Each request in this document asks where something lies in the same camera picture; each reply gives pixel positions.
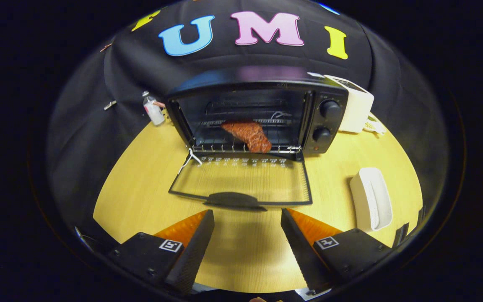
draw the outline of steak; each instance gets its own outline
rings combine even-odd
[[[227,120],[221,128],[246,143],[250,152],[267,153],[272,148],[260,123],[253,120]]]

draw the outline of bottle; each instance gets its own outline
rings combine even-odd
[[[165,117],[161,114],[161,108],[154,104],[156,99],[150,96],[148,91],[143,92],[143,98],[143,107],[152,120],[152,123],[155,126],[161,125],[165,121]]]

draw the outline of black knob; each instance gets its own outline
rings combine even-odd
[[[323,101],[320,104],[320,114],[326,120],[337,121],[342,115],[342,108],[335,101]]]
[[[318,128],[314,130],[312,138],[317,143],[329,143],[331,141],[331,132],[327,128]]]

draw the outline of yellow table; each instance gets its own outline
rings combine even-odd
[[[213,209],[215,229],[196,282],[238,292],[306,287],[280,227],[280,208],[267,212],[213,208],[167,191],[187,156],[171,124],[146,126],[128,146],[98,196],[94,219],[122,243],[137,232],[154,234],[197,212]],[[391,225],[370,235],[392,246],[395,232],[417,224],[422,208],[415,170],[394,136],[338,133],[325,154],[306,156],[312,205],[295,210],[347,231],[356,227],[349,180],[363,167],[379,168],[389,189]]]

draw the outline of yellow letter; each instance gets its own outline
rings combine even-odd
[[[347,59],[348,54],[345,53],[344,47],[345,33],[329,26],[326,26],[325,29],[329,32],[331,38],[331,46],[327,49],[327,53],[334,57],[339,57],[344,60]]]
[[[157,10],[153,13],[151,13],[150,15],[144,17],[143,19],[140,19],[138,21],[138,23],[135,25],[134,29],[132,29],[132,31],[138,29],[139,27],[142,27],[142,25],[145,25],[146,23],[149,23],[150,21],[152,21],[152,18],[157,16],[159,14],[161,10]]]

